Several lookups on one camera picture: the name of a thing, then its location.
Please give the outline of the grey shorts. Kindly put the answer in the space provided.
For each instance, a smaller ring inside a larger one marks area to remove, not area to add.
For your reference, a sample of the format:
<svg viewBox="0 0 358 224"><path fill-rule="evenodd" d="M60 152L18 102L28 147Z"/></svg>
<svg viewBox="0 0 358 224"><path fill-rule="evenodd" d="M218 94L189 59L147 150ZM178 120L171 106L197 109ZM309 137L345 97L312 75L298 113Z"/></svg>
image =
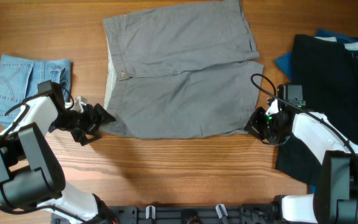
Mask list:
<svg viewBox="0 0 358 224"><path fill-rule="evenodd" d="M259 51L238 0L160 7L103 20L113 86L104 132L139 139L242 134L259 92Z"/></svg>

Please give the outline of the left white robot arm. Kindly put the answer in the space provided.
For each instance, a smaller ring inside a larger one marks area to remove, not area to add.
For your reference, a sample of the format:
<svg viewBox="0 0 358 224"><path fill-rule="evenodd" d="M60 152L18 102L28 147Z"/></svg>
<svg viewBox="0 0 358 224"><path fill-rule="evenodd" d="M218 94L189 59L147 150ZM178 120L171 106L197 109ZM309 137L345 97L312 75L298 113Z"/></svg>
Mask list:
<svg viewBox="0 0 358 224"><path fill-rule="evenodd" d="M99 104L67 106L58 83L48 80L37 88L36 95L11 108L20 112L0 134L0 211L24 215L44 210L67 223L118 223L98 196L66 182L45 138L60 129L85 146L100 139L99 127L115 118Z"/></svg>

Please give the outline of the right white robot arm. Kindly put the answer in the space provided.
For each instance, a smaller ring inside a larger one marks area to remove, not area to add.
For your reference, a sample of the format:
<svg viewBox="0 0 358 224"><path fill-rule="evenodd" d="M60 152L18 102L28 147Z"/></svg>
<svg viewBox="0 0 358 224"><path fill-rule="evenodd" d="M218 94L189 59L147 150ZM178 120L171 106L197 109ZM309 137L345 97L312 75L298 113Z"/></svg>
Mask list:
<svg viewBox="0 0 358 224"><path fill-rule="evenodd" d="M321 164L315 193L278 198L280 221L358 223L358 145L346 139L324 114L258 108L244 129L267 144L280 137L295 137Z"/></svg>

